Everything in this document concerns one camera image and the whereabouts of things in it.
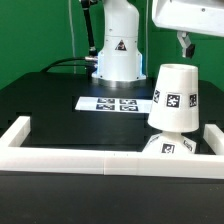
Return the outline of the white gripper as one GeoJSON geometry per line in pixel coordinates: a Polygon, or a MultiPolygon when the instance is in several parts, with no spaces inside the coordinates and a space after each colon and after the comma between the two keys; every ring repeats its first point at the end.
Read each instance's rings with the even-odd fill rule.
{"type": "Polygon", "coordinates": [[[192,58],[195,45],[188,32],[224,37],[224,0],[153,0],[152,20],[177,30],[182,56],[192,58]]]}

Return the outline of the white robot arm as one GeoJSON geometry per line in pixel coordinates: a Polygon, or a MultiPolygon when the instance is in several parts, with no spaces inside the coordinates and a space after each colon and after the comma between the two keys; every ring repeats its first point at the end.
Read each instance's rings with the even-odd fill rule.
{"type": "MultiPolygon", "coordinates": [[[[102,0],[104,46],[97,56],[94,81],[110,87],[129,87],[146,80],[138,51],[139,12],[127,0],[102,0]]],[[[172,29],[182,56],[192,57],[191,33],[224,37],[224,0],[152,0],[152,21],[172,29]]]]}

